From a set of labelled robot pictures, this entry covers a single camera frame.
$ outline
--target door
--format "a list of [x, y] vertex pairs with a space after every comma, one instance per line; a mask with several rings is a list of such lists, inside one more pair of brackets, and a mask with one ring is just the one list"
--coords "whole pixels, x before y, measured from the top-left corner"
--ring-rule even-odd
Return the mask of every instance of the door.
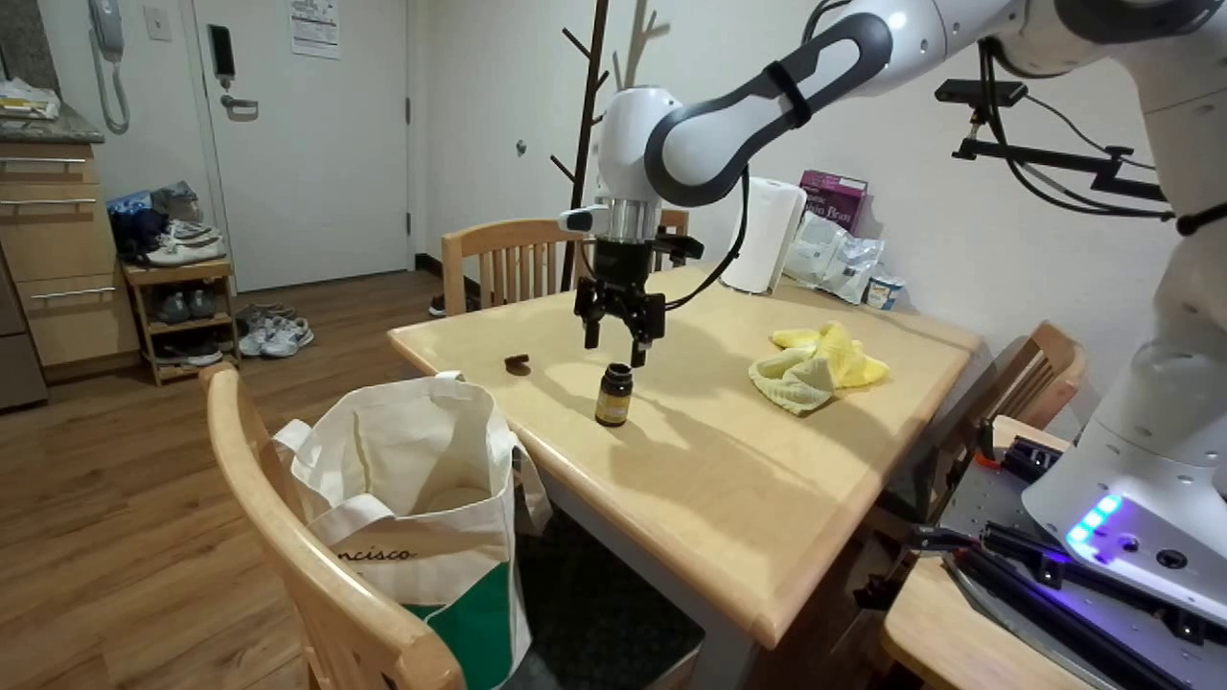
[[236, 288], [406, 268], [406, 0], [191, 9]]

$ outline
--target small bottle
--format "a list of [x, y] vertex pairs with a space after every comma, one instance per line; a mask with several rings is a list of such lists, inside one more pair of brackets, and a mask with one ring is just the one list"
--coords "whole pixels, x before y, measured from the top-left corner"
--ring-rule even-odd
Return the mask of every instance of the small bottle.
[[596, 411], [594, 417], [600, 425], [624, 425], [624, 411], [627, 411], [627, 389], [631, 389], [631, 375], [627, 363], [610, 363], [600, 375], [600, 393], [596, 393]]

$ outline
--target shoe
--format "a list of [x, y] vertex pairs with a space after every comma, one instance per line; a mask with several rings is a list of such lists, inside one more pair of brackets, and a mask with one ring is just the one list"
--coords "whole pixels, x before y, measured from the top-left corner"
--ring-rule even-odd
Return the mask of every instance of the shoe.
[[212, 350], [195, 350], [195, 354], [182, 354], [182, 369], [208, 369], [208, 363], [219, 363], [224, 354], [219, 343]]
[[259, 336], [259, 354], [270, 361], [287, 361], [302, 354], [314, 341], [310, 324], [302, 319], [278, 319], [270, 331]]
[[162, 295], [155, 320], [191, 320], [182, 291], [166, 291]]
[[201, 283], [195, 283], [195, 288], [189, 291], [189, 313], [191, 313], [191, 319], [214, 319], [214, 295], [212, 295]]
[[[481, 306], [481, 291], [465, 283], [465, 311], [477, 311]], [[431, 295], [429, 306], [426, 306], [429, 319], [443, 319], [443, 295]]]
[[306, 319], [277, 306], [245, 306], [236, 324], [245, 331], [236, 336], [245, 361], [287, 361], [314, 341]]
[[212, 227], [189, 230], [182, 222], [168, 222], [162, 244], [146, 254], [148, 263], [195, 263], [219, 256], [224, 256], [222, 235], [214, 235]]

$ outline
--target bag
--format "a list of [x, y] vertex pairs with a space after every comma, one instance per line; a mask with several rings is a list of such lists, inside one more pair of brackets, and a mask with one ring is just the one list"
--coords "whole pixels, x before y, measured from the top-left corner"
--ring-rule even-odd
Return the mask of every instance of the bag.
[[842, 301], [866, 301], [880, 254], [880, 237], [855, 237], [833, 217], [803, 214], [793, 244], [787, 248], [780, 277]]
[[371, 586], [429, 622], [469, 686], [498, 686], [530, 653], [512, 558], [512, 476], [526, 513], [549, 517], [530, 452], [485, 389], [402, 378], [337, 397], [293, 452], [310, 529]]

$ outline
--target towel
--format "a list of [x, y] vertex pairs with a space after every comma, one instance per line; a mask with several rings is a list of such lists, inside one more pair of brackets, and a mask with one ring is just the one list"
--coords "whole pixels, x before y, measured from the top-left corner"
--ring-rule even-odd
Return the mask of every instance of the towel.
[[751, 384], [788, 412], [814, 412], [840, 389], [875, 388], [888, 375], [886, 361], [840, 324], [769, 331], [773, 354], [751, 361]]

